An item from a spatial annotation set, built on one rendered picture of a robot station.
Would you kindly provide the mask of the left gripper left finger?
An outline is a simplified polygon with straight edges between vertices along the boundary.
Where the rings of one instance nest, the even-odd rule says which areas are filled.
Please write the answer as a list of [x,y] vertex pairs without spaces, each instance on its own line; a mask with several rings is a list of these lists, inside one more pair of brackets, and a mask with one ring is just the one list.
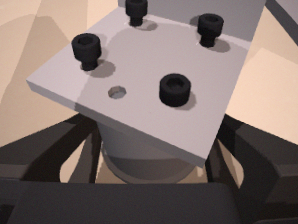
[[80,113],[0,147],[0,177],[61,182],[62,165],[84,140],[67,183],[95,183],[102,138],[96,121]]

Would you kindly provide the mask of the grey rectangular tray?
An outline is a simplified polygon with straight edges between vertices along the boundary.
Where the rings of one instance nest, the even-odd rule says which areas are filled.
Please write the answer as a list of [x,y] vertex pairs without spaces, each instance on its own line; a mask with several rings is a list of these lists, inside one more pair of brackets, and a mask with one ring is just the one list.
[[266,0],[265,6],[298,46],[298,0]]

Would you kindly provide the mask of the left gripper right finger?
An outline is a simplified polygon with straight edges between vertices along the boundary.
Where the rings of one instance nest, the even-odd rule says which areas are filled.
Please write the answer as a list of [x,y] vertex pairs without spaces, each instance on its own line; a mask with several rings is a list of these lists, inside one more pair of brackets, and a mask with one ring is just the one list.
[[[240,188],[218,140],[243,168]],[[297,144],[225,113],[205,169],[208,182],[232,188],[243,224],[298,219]]]

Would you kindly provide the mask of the black socket head screw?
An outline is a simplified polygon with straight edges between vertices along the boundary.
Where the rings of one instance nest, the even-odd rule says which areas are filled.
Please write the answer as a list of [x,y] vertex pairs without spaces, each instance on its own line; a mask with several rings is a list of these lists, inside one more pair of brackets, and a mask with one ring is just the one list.
[[143,17],[147,15],[147,0],[125,0],[125,13],[130,17],[130,26],[142,25]]
[[101,44],[97,35],[83,33],[75,36],[71,42],[74,57],[80,61],[84,71],[92,71],[98,67],[97,59],[100,58]]
[[182,74],[165,75],[159,83],[159,99],[169,107],[185,105],[190,96],[191,82]]
[[207,48],[213,47],[215,38],[221,35],[223,23],[224,20],[219,15],[202,14],[197,27],[197,32],[201,35],[200,45]]

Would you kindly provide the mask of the grey metal bracket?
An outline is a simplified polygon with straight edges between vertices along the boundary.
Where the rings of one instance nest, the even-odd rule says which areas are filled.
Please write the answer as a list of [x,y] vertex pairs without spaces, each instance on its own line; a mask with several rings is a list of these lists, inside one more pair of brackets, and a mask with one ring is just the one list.
[[[69,43],[25,80],[31,91],[203,169],[266,0],[147,1],[141,26],[130,26],[118,0],[83,32],[100,38],[96,69],[84,71]],[[210,48],[197,32],[206,13],[224,20]],[[181,107],[159,99],[160,80],[171,73],[191,82]],[[110,98],[117,91],[125,96]]]

